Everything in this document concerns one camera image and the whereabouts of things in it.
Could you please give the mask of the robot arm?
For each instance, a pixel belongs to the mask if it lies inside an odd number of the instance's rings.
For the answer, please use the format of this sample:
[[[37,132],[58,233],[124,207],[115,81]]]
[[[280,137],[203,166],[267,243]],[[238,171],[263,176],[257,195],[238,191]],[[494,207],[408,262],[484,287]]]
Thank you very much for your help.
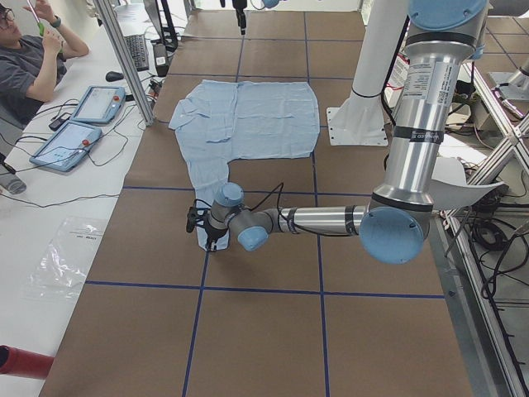
[[[246,16],[245,10],[248,5],[247,0],[232,0],[232,7],[236,12],[237,25],[240,28],[241,34],[244,36],[246,33]],[[279,0],[263,0],[262,4],[264,8],[273,8],[279,4]]]
[[[421,251],[434,208],[432,172],[443,141],[462,63],[482,48],[486,1],[411,1],[404,46],[410,64],[398,105],[384,182],[368,206],[269,208],[250,211],[238,184],[225,183],[203,216],[206,248],[225,235],[247,251],[274,232],[357,236],[375,259],[408,262]]]

